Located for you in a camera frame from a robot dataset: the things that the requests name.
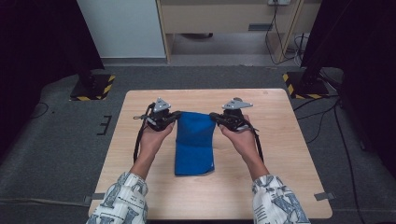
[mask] black curtain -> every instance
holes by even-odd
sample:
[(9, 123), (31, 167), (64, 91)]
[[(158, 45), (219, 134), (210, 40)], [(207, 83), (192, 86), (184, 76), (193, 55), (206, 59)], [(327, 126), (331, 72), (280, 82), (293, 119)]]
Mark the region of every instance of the black curtain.
[(77, 1), (0, 0), (0, 159), (45, 85), (92, 69), (104, 66)]

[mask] gray carpet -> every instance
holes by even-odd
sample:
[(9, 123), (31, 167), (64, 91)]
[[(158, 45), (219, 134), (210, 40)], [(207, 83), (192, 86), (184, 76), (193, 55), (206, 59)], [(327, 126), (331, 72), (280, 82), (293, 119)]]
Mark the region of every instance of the gray carpet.
[[(48, 85), (7, 160), (0, 166), (0, 198), (38, 198), (83, 203), (92, 195), (101, 172), (125, 93), (129, 90), (282, 88), (282, 74), (297, 67), (108, 67), (116, 79), (103, 101), (71, 102), (78, 77)], [(290, 99), (295, 108), (307, 100)], [(330, 108), (336, 98), (317, 100), (296, 111), (297, 118)], [(351, 156), (356, 191), (366, 223), (396, 220), (396, 181), (375, 153), (360, 149), (346, 111), (337, 107)], [(104, 116), (112, 116), (106, 135)], [(320, 116), (299, 120), (306, 141), (318, 131)], [(361, 223), (354, 202), (347, 156), (334, 113), (325, 114), (320, 134), (308, 144), (319, 177), (331, 200), (333, 216), (312, 223)], [(0, 204), (0, 223), (84, 223), (88, 207)], [(159, 222), (150, 223), (186, 223)], [(252, 223), (221, 221), (210, 223)]]

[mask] person's left hand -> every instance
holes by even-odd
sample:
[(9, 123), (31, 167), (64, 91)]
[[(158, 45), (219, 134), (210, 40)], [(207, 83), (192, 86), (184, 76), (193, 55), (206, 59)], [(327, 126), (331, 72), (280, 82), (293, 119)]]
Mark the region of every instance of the person's left hand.
[(163, 139), (172, 132), (174, 126), (175, 123), (171, 123), (165, 130), (156, 132), (146, 124), (140, 140), (140, 153), (149, 153), (151, 156), (155, 156), (163, 143)]

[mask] blue cloth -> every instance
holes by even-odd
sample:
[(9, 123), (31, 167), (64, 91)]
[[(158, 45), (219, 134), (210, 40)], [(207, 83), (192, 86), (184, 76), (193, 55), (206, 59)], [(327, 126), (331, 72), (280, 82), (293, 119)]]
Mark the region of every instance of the blue cloth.
[(182, 112), (177, 120), (175, 175), (203, 175), (215, 169), (209, 115)]

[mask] tripod base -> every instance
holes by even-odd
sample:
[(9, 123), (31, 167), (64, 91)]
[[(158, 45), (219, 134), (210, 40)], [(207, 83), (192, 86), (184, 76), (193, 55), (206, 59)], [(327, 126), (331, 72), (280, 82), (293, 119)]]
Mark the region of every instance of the tripod base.
[(317, 80), (309, 86), (302, 86), (303, 74), (303, 72), (288, 72), (283, 75), (283, 80), (292, 99), (317, 99), (329, 96), (329, 92), (321, 80)]
[(75, 88), (70, 94), (71, 101), (104, 100), (107, 97), (116, 76), (93, 75), (93, 77), (95, 78), (95, 87), (93, 89), (85, 88), (81, 81), (78, 80)]

